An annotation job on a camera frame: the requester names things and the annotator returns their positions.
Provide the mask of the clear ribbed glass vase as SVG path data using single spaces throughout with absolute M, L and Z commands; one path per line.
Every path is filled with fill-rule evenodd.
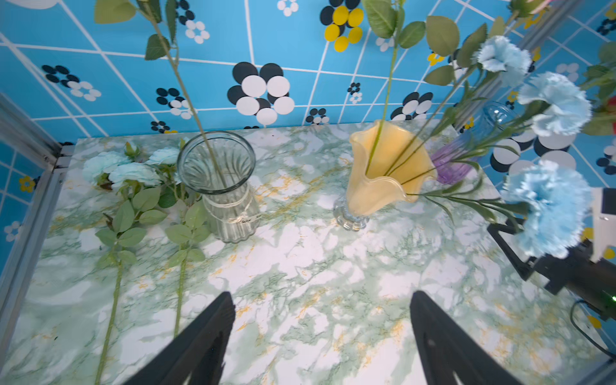
M 217 239 L 237 244 L 255 234 L 261 216 L 250 185 L 256 156 L 246 139 L 225 131 L 195 136 L 177 166 L 182 183 L 200 194 Z

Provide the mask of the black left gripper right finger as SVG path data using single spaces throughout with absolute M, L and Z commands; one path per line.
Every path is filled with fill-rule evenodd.
M 518 384 L 425 292 L 412 295 L 410 316 L 428 384 Z

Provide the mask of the blue carnation stem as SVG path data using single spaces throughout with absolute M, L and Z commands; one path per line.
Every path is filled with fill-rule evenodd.
M 584 231 L 585 216 L 592 205 L 592 188 L 574 169 L 550 160 L 505 178 L 495 197 L 479 197 L 486 181 L 480 169 L 472 185 L 464 181 L 442 189 L 411 193 L 438 205 L 446 213 L 445 201 L 463 205 L 487 223 L 500 219 L 513 227 L 518 248 L 529 257 L 564 259 L 576 247 Z
M 489 142 L 489 150 L 499 148 L 504 140 L 527 132 L 536 136 L 571 136 L 579 133 L 592 117 L 586 92 L 566 76 L 555 72 L 531 77 L 521 86 L 518 103 L 525 107 L 524 112 Z
M 446 96 L 450 99 L 457 90 L 463 91 L 462 98 L 454 107 L 449 107 L 441 121 L 429 134 L 439 136 L 447 127 L 457 121 L 457 116 L 470 104 L 480 98 L 476 93 L 494 80 L 500 80 L 505 86 L 518 86 L 528 74 L 531 57 L 528 51 L 521 50 L 504 35 L 488 37 L 476 32 L 468 37 L 457 53 L 457 66 L 465 70 L 460 77 L 452 67 L 441 67 L 443 73 L 437 78 L 451 84 L 452 90 Z

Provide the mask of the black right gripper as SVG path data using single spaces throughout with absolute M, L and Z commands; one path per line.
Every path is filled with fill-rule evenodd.
M 527 281 L 533 272 L 537 272 L 548 279 L 544 286 L 548 292 L 557 295 L 566 288 L 586 301 L 602 320 L 615 319 L 615 264 L 604 258 L 597 262 L 591 261 L 594 245 L 589 240 L 569 248 L 568 256 L 563 259 L 547 254 L 538 260 L 536 257 L 529 257 L 526 261 L 521 261 L 501 233 L 517 234 L 525 221 L 514 218 L 508 219 L 504 225 L 492 223 L 487 227 L 488 233 L 521 279 Z

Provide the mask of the yellow beige vase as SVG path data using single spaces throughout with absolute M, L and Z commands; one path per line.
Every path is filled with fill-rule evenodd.
M 335 202 L 334 217 L 346 230 L 364 229 L 383 207 L 413 203 L 426 181 L 438 177 L 427 149 L 414 133 L 377 120 L 350 138 L 353 166 L 346 194 Z

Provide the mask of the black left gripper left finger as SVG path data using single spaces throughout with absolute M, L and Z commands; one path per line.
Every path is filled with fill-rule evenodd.
M 231 293 L 223 292 L 128 384 L 218 384 L 235 320 Z

